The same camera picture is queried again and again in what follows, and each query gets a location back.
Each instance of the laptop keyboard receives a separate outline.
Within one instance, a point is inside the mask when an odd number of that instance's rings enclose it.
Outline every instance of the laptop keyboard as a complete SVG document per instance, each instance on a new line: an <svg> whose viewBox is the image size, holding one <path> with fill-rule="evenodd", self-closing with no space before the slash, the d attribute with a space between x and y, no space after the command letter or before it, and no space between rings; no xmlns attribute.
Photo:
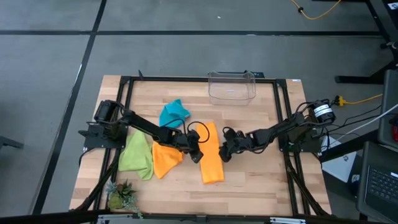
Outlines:
<svg viewBox="0 0 398 224"><path fill-rule="evenodd" d="M398 178L375 168L369 168L368 192L398 205Z"/></svg>

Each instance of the yellow cable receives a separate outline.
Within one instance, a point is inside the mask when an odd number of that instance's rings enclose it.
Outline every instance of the yellow cable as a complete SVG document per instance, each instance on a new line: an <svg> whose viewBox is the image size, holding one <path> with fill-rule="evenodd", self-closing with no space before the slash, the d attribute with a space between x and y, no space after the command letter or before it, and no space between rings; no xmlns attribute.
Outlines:
<svg viewBox="0 0 398 224"><path fill-rule="evenodd" d="M291 0L291 1L297 6L297 9L300 9L300 6L297 4L297 2L295 2L294 0ZM322 16L328 14L328 13L329 13L332 9L334 9L340 2L341 2L341 0L338 0L338 2L336 2L336 4L334 4L329 10L327 10L325 13L323 13L322 15L317 16L317 17L309 17L309 16L307 16L307 15L304 13L304 9L302 9L300 12L301 12L301 13L304 15L304 17L306 17L307 19L315 20L315 19L319 19L319 18L321 18Z"/></svg>
<svg viewBox="0 0 398 224"><path fill-rule="evenodd" d="M365 100L359 100L359 101L357 101L357 102L344 102L344 103L346 103L346 104L351 104L351 105L355 105L355 104L358 104L358 103L364 103L364 102L366 102L366 101L369 101L369 100L373 100L373 99L375 99L375 98L377 98L377 97L380 97L380 96L382 96L383 94L378 94L378 95L376 95L376 96L372 96L372 97L370 97L370 98L368 98L368 99L365 99Z"/></svg>

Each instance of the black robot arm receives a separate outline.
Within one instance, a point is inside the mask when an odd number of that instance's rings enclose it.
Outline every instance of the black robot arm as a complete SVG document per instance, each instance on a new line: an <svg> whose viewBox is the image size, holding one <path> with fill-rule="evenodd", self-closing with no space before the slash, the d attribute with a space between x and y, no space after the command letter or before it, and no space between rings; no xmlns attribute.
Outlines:
<svg viewBox="0 0 398 224"><path fill-rule="evenodd" d="M121 110L122 117L117 121L111 121L113 114L118 109ZM142 118L135 112L125 109L124 106L118 102L105 100L99 104L95 113L94 120L107 127L109 133L117 129L121 124L132 126L150 136L153 140L161 146L173 147L181 152L189 154L191 159L198 163L203 157L203 153L199 150L200 136L195 130L188 130L188 133L181 132L179 129L168 128L166 126L159 127L154 123Z"/></svg>
<svg viewBox="0 0 398 224"><path fill-rule="evenodd" d="M308 117L303 112L308 109ZM232 128L223 129L226 141L220 147L220 157L224 162L231 159L233 153L240 154L244 151L261 153L274 139L280 135L287 134L293 129L303 127L302 133L292 137L290 141L295 142L312 128L322 128L330 125L336 119L333 111L330 109L328 100L317 100L314 102L302 103L296 109L296 112L283 122L278 123L267 129L257 129L244 134L242 131L235 131Z"/></svg>

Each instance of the green cloth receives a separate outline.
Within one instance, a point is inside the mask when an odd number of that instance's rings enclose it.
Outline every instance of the green cloth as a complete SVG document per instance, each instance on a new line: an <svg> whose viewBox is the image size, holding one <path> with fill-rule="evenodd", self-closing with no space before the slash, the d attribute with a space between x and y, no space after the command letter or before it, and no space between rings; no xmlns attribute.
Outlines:
<svg viewBox="0 0 398 224"><path fill-rule="evenodd" d="M126 142L119 158L119 171L137 171L142 180L149 180L154 174L154 162L145 134L136 130Z"/></svg>

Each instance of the gray carpet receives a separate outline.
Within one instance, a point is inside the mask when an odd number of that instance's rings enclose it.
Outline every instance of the gray carpet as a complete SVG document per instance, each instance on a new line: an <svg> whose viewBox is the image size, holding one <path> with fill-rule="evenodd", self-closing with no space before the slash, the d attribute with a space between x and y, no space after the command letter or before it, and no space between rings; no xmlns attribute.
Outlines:
<svg viewBox="0 0 398 224"><path fill-rule="evenodd" d="M310 0L298 2L311 16L332 5ZM91 30L99 6L99 0L4 0L0 1L0 30ZM386 12L381 12L381 17L386 20ZM344 2L324 19L308 21L289 0L108 0L99 28L377 29L361 3ZM22 150L4 147L0 151L0 174L4 177L0 185L0 216L28 212L87 41L88 36L0 36L0 135L25 143ZM97 36L43 212L68 210L84 140L77 131L86 129L85 121L92 119L103 75L137 75L138 69L147 76L205 76L212 70L252 70L264 72L267 78L301 79L307 100L343 95L356 101L380 94L382 86L336 84L333 78L370 75L385 65L392 56L388 50L379 49L381 43L383 40L375 37ZM336 123L379 104L378 99L336 108ZM376 124L358 134L374 128ZM352 202L333 193L329 198L335 215L358 217Z"/></svg>

